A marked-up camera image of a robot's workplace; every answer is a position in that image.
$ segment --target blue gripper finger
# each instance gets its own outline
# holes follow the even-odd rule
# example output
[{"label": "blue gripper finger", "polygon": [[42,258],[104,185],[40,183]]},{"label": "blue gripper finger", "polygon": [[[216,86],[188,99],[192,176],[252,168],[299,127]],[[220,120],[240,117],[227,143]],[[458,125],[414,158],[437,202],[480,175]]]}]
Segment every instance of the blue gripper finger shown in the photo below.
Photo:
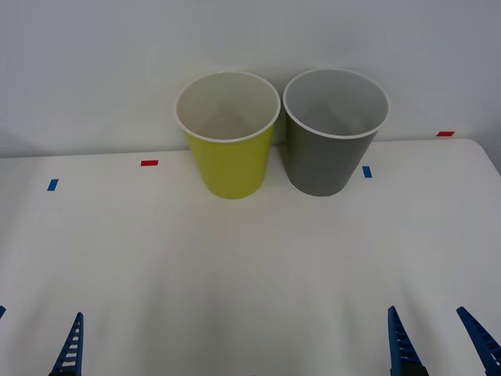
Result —
[{"label": "blue gripper finger", "polygon": [[498,342],[463,307],[459,307],[456,311],[470,335],[482,364],[484,364],[487,376],[501,376],[499,369],[501,347],[499,347]]},{"label": "blue gripper finger", "polygon": [[428,376],[394,306],[388,310],[391,376]]},{"label": "blue gripper finger", "polygon": [[81,376],[83,349],[84,315],[79,312],[49,376]]}]

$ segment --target red tape marker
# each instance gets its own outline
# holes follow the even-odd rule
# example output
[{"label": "red tape marker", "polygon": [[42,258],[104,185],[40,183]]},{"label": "red tape marker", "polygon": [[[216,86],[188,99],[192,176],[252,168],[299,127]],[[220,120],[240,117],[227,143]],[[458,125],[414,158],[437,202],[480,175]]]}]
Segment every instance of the red tape marker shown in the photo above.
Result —
[{"label": "red tape marker", "polygon": [[158,166],[158,160],[154,159],[151,161],[141,161],[141,166],[146,167],[146,166]]},{"label": "red tape marker", "polygon": [[454,131],[441,131],[437,133],[437,137],[450,137],[454,134]]}]

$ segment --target paper cup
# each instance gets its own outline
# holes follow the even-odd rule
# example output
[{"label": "paper cup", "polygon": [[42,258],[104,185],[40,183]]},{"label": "paper cup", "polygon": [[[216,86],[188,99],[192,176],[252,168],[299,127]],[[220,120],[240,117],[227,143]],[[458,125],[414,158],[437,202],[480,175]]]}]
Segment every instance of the paper cup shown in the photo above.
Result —
[{"label": "paper cup", "polygon": [[213,194],[242,198],[261,186],[279,112],[275,88],[246,72],[208,74],[178,94],[178,123]]},{"label": "paper cup", "polygon": [[344,188],[390,110],[378,84],[342,69],[299,74],[286,86],[283,105],[287,176],[312,196]]}]

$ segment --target blue tape marker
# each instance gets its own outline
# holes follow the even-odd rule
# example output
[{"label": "blue tape marker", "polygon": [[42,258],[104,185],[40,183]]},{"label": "blue tape marker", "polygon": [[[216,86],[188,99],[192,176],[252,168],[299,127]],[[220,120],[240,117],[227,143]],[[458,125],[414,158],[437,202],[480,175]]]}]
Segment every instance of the blue tape marker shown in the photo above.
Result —
[{"label": "blue tape marker", "polygon": [[53,191],[56,190],[57,182],[59,182],[59,179],[52,179],[49,184],[49,188],[47,188],[47,191]]},{"label": "blue tape marker", "polygon": [[370,171],[370,167],[369,166],[362,166],[362,170],[363,170],[363,175],[366,178],[372,178],[373,177],[373,174]]}]

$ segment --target white wall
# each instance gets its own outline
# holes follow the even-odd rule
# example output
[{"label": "white wall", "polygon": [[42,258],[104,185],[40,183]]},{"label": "white wall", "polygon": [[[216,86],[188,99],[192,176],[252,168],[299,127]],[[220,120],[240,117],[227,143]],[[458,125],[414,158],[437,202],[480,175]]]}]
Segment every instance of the white wall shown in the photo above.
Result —
[{"label": "white wall", "polygon": [[499,20],[498,0],[2,0],[0,155],[186,148],[172,102],[198,74],[343,66],[392,99],[379,139],[453,130],[501,168]]}]

